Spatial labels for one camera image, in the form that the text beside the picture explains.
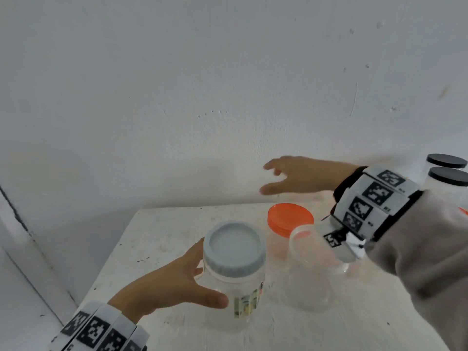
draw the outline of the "red lid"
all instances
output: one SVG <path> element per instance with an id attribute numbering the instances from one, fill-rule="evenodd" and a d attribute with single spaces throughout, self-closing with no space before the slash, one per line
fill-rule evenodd
<path id="1" fill-rule="evenodd" d="M 279 203 L 268 210 L 267 223 L 273 232 L 289 239 L 298 226 L 313 224 L 313 215 L 300 205 Z"/>

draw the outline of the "fingernail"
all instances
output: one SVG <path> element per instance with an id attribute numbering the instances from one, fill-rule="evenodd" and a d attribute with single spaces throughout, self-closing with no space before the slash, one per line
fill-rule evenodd
<path id="1" fill-rule="evenodd" d="M 218 297 L 218 305 L 221 308 L 226 308 L 228 304 L 229 304 L 229 298 L 228 297 L 226 297 L 225 295 L 222 295 L 222 296 Z"/>

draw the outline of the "person's left hand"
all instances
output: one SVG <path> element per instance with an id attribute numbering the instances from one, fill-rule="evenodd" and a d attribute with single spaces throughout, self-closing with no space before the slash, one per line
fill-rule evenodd
<path id="1" fill-rule="evenodd" d="M 121 310 L 134 323 L 158 308 L 172 307 L 184 302 L 210 308 L 226 308 L 226 295 L 202 287 L 195 281 L 194 277 L 203 271 L 197 268 L 202 258 L 203 239 L 184 256 L 128 284 L 108 304 Z"/>

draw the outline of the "light blue lid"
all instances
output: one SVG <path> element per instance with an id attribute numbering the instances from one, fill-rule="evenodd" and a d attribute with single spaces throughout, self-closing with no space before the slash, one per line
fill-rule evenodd
<path id="1" fill-rule="evenodd" d="M 265 242 L 249 224 L 225 222 L 214 227 L 205 236 L 205 264 L 221 276 L 249 276 L 265 264 L 265 257 Z"/>

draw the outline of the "hand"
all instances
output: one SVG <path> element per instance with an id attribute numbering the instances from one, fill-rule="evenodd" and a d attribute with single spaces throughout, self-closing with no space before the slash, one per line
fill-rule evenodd
<path id="1" fill-rule="evenodd" d="M 265 164 L 265 170 L 286 175 L 280 182 L 273 182 L 260 189 L 262 195 L 284 192 L 312 193 L 335 190 L 358 166 L 338 161 L 310 159 L 303 156 L 282 156 Z"/>
<path id="2" fill-rule="evenodd" d="M 202 258 L 203 239 L 184 256 L 121 289 L 108 304 L 121 310 L 134 323 L 158 308 L 172 307 L 184 302 L 210 308 L 226 308 L 226 295 L 202 287 L 194 279 L 203 272 L 202 268 L 196 268 Z"/>

